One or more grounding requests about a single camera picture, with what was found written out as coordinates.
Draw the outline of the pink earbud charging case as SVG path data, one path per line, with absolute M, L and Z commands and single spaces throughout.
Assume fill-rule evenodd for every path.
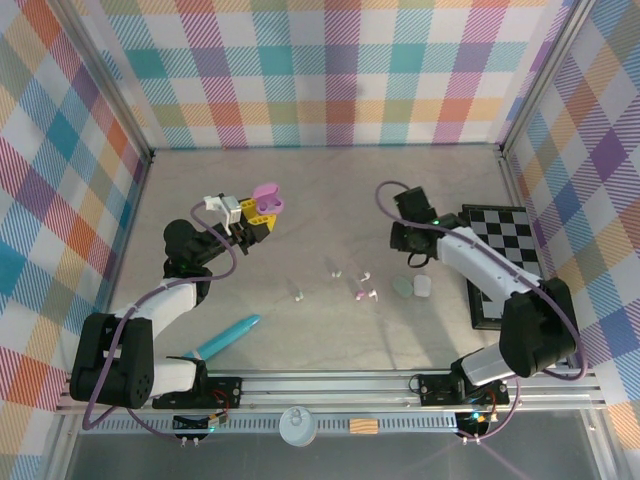
M 256 201 L 256 211 L 260 215 L 279 215 L 284 210 L 284 200 L 280 196 L 280 187 L 276 183 L 257 186 L 252 198 Z

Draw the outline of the black and white chessboard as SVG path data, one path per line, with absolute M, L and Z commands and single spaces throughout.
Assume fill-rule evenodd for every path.
M 531 274 L 542 276 L 525 208 L 464 204 L 459 217 L 507 260 Z M 470 281 L 467 282 L 467 293 L 472 328 L 499 331 L 500 307 Z

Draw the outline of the turquoise plastic tube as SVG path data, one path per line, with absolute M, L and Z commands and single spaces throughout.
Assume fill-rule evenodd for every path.
M 195 350 L 184 354 L 184 357 L 207 361 L 212 356 L 218 354 L 232 343 L 246 335 L 261 320 L 260 315 L 251 315 L 231 325 L 229 328 L 206 341 Z

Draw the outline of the white round cap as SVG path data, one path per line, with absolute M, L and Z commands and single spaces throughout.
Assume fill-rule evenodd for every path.
M 294 447 L 306 447 L 313 442 L 317 435 L 316 419 L 305 407 L 290 407 L 280 417 L 279 433 L 287 444 Z

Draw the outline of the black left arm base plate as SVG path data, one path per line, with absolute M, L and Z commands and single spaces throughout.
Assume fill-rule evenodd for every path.
M 241 377 L 207 377 L 189 391 L 171 392 L 152 401 L 154 409 L 237 409 L 242 394 Z

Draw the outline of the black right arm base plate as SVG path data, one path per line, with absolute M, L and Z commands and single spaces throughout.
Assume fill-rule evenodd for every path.
M 449 373 L 421 374 L 417 381 L 422 406 L 506 406 L 510 403 L 508 388 L 501 380 L 476 386 L 457 374 Z

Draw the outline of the aluminium rail frame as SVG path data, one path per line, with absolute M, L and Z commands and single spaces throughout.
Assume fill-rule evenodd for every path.
M 211 377 L 242 379 L 241 400 L 232 413 L 278 413 L 303 406 L 314 413 L 378 413 L 417 411 L 459 411 L 472 405 L 425 406 L 410 392 L 412 370 L 381 371 L 242 371 L 211 372 Z M 522 411 L 603 409 L 604 394 L 593 372 L 575 382 L 544 374 L 520 381 Z

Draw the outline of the small circuit board mount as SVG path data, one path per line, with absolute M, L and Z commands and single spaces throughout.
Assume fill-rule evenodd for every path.
M 229 421 L 229 413 L 221 410 L 213 414 L 196 417 L 193 415 L 174 415 L 172 418 L 172 428 L 174 435 L 180 440 L 181 447 L 186 447 L 192 443 L 195 447 L 206 440 L 206 438 L 222 425 Z
M 498 425 L 496 414 L 485 412 L 458 412 L 455 414 L 457 431 L 456 435 L 464 445 L 475 443 L 480 445 L 482 439 L 490 435 Z

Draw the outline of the aluminium corner post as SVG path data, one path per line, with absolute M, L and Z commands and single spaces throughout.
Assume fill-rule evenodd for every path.
M 48 0 L 55 11 L 64 30 L 71 38 L 80 56 L 86 63 L 86 68 L 94 79 L 98 89 L 112 107 L 115 116 L 121 122 L 124 131 L 130 136 L 134 145 L 139 149 L 147 165 L 153 163 L 155 151 L 147 142 L 142 129 L 139 127 L 134 114 L 130 110 L 125 97 L 118 88 L 106 62 L 95 46 L 93 39 L 84 27 L 71 0 Z
M 516 69 L 490 138 L 506 159 L 531 122 L 598 0 L 549 0 Z

